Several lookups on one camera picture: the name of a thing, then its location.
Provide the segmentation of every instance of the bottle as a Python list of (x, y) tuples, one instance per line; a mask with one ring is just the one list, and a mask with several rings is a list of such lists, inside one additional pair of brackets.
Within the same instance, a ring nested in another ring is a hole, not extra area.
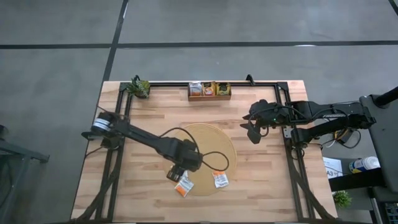
[(357, 159), (350, 162), (348, 167), (353, 174), (356, 174), (370, 169), (380, 168), (380, 163), (377, 157), (369, 156), (364, 159)]

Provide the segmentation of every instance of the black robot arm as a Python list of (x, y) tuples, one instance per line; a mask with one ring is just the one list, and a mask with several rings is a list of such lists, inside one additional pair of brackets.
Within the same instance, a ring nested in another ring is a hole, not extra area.
[(291, 131), (294, 147), (305, 147), (313, 138), (346, 128), (367, 129), (376, 122), (359, 102), (318, 105), (312, 101), (294, 101), (281, 105), (260, 100), (250, 107), (249, 114), (243, 117), (248, 123), (241, 126), (248, 130), (249, 139), (257, 144), (266, 135), (260, 134), (261, 128), (267, 129), (268, 133), (269, 127), (308, 124), (320, 118), (334, 119), (309, 129), (294, 128)]
[(203, 154), (195, 151), (197, 146), (194, 142), (156, 136), (131, 125), (128, 119), (123, 119), (118, 114), (101, 112), (91, 130), (106, 138), (110, 144), (127, 137), (154, 148), (158, 154), (175, 164), (167, 174), (167, 178), (175, 182), (180, 180), (185, 170), (195, 172), (201, 166)]

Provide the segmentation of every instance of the green plant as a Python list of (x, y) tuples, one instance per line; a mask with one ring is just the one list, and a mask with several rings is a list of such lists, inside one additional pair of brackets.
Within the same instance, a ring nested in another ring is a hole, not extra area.
[(340, 208), (346, 208), (351, 205), (351, 197), (349, 196), (348, 192), (344, 190), (335, 192), (335, 194), (333, 194), (333, 200)]
[(134, 94), (141, 98), (149, 97), (150, 83), (145, 80), (140, 80), (138, 76), (131, 79), (131, 83), (127, 86), (129, 94)]

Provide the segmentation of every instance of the concrete floor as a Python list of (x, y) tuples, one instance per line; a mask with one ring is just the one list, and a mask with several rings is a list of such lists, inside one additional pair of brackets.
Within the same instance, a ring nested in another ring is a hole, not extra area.
[[(122, 0), (0, 0), (1, 44), (110, 44)], [(120, 43), (398, 40), (387, 0), (130, 1)], [(0, 123), (10, 142), (50, 154), (32, 163), (14, 223), (69, 219), (109, 49), (0, 50)], [(398, 45), (118, 49), (110, 80), (305, 80), (318, 103), (356, 100), (398, 85)], [(366, 131), (352, 150), (374, 155)], [(369, 221), (342, 211), (344, 220)]]

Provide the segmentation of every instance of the black cable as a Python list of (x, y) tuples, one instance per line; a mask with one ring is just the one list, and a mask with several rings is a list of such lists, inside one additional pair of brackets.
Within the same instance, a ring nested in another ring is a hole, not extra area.
[(303, 118), (305, 118), (305, 120), (309, 121), (310, 119), (306, 118), (305, 115), (303, 113), (301, 113), (298, 109), (291, 107), (291, 106), (279, 106), (280, 108), (287, 108), (290, 110), (293, 110), (294, 112), (296, 112), (297, 114), (299, 114), (300, 116), (302, 116)]
[(329, 142), (332, 142), (332, 141), (334, 141), (334, 140), (336, 140), (336, 139), (333, 138), (333, 139), (331, 139), (331, 140), (329, 140), (329, 141), (325, 141), (324, 143), (321, 143), (321, 144), (320, 144), (320, 143), (307, 143), (307, 144), (317, 145), (317, 146), (319, 146), (319, 148), (322, 150), (324, 145), (326, 145), (326, 144), (328, 144)]
[(202, 163), (204, 163), (204, 164), (205, 164), (206, 166), (208, 166), (210, 169), (213, 169), (213, 170), (215, 170), (215, 171), (226, 171), (226, 170), (228, 169), (228, 167), (229, 167), (229, 159), (226, 157), (225, 154), (223, 154), (222, 152), (213, 151), (213, 152), (207, 152), (207, 153), (205, 153), (205, 154), (203, 155), (203, 157), (204, 157), (204, 156), (207, 156), (207, 155), (210, 155), (210, 154), (220, 154), (220, 155), (222, 155), (222, 156), (225, 158), (225, 160), (226, 160), (226, 167), (225, 167), (225, 169), (216, 169), (216, 168), (210, 166), (209, 164), (207, 164), (207, 163), (206, 163), (205, 161), (203, 161), (203, 160), (202, 160)]
[(252, 120), (253, 117), (254, 117), (255, 115), (257, 115), (258, 113), (265, 112), (265, 111), (269, 111), (269, 110), (274, 110), (274, 109), (277, 109), (277, 107), (275, 107), (275, 108), (267, 108), (267, 109), (260, 110), (260, 111), (255, 112), (254, 114), (252, 114), (252, 115), (249, 117), (249, 119), (248, 119), (248, 125), (249, 125), (249, 127), (250, 127), (250, 131), (252, 131), (253, 133), (258, 134), (260, 137), (266, 137), (266, 136), (269, 134), (269, 126), (267, 126), (267, 131), (266, 131), (265, 134), (257, 133), (257, 132), (254, 130), (254, 126), (253, 126), (253, 123), (251, 122), (251, 120)]
[(5, 196), (5, 198), (3, 199), (3, 201), (0, 203), (0, 209), (2, 208), (2, 206), (6, 203), (6, 200), (8, 198), (8, 196), (11, 193), (11, 189), (12, 189), (12, 175), (11, 175), (11, 166), (8, 160), (6, 160), (6, 165), (8, 166), (8, 178), (9, 178), (9, 182), (10, 182), (10, 187), (8, 188), (8, 192)]
[(345, 144), (343, 144), (343, 143), (341, 143), (341, 142), (339, 142), (339, 141), (337, 141), (337, 143), (338, 143), (338, 144), (341, 144), (342, 146), (346, 147), (347, 149), (353, 149), (353, 148), (355, 148), (355, 147), (359, 144), (359, 142), (361, 141), (361, 138), (362, 138), (361, 132), (359, 132), (358, 130), (355, 130), (355, 131), (358, 132), (358, 134), (359, 134), (359, 136), (358, 136), (358, 141), (355, 143), (355, 145), (353, 145), (353, 146), (346, 146)]
[(85, 155), (85, 159), (88, 157), (88, 155), (90, 155), (90, 154), (92, 154), (92, 153), (94, 153), (94, 152), (96, 152), (96, 151), (98, 151), (98, 150), (100, 150), (100, 149), (102, 149), (103, 147), (101, 146), (101, 147), (99, 147), (99, 148), (97, 148), (97, 149), (94, 149), (94, 150), (92, 150), (91, 152), (89, 152), (89, 153), (87, 153), (86, 155)]
[(342, 104), (347, 104), (347, 103), (359, 103), (359, 101), (354, 100), (354, 101), (339, 102), (339, 103), (333, 103), (332, 105), (342, 105)]
[(334, 171), (336, 171), (336, 172), (339, 172), (340, 174), (344, 174), (344, 175), (350, 175), (349, 173), (345, 173), (345, 172), (342, 172), (342, 171), (338, 171), (338, 170), (336, 170), (336, 169), (333, 169), (333, 168), (331, 168), (331, 167), (328, 167), (328, 166), (325, 166), (325, 168), (328, 168), (328, 169), (334, 170)]
[[(300, 150), (301, 150), (301, 153), (302, 153), (301, 157), (304, 158), (305, 151), (304, 151), (303, 148), (300, 148)], [(294, 157), (293, 157), (293, 154), (291, 154), (292, 152), (290, 152), (290, 155), (292, 156), (292, 159), (297, 160), (297, 157), (294, 158)]]
[[(193, 143), (195, 143), (195, 145), (196, 145), (196, 147), (197, 147), (198, 157), (200, 158), (199, 146), (198, 146), (198, 144), (197, 144), (195, 138), (193, 138), (193, 136), (191, 135), (191, 133), (189, 133), (187, 130), (185, 130), (185, 129), (183, 129), (183, 128), (180, 128), (180, 127), (175, 127), (175, 128), (172, 128), (172, 129), (167, 130), (165, 133), (161, 134), (159, 137), (161, 138), (161, 137), (165, 136), (167, 133), (169, 133), (169, 132), (171, 132), (171, 131), (173, 131), (173, 130), (176, 130), (176, 129), (185, 132), (185, 133), (192, 139)], [(206, 165), (206, 166), (208, 166), (210, 169), (213, 169), (213, 170), (216, 170), (216, 171), (226, 171), (226, 170), (228, 169), (228, 167), (229, 167), (229, 159), (226, 157), (225, 154), (223, 154), (222, 152), (213, 151), (213, 152), (205, 153), (205, 154), (203, 155), (203, 157), (206, 156), (206, 155), (209, 155), (209, 154), (220, 154), (220, 155), (222, 155), (222, 156), (226, 159), (226, 167), (225, 167), (225, 169), (215, 169), (214, 167), (210, 166), (209, 164), (207, 164), (207, 163), (202, 159), (201, 162), (202, 162), (204, 165)]]

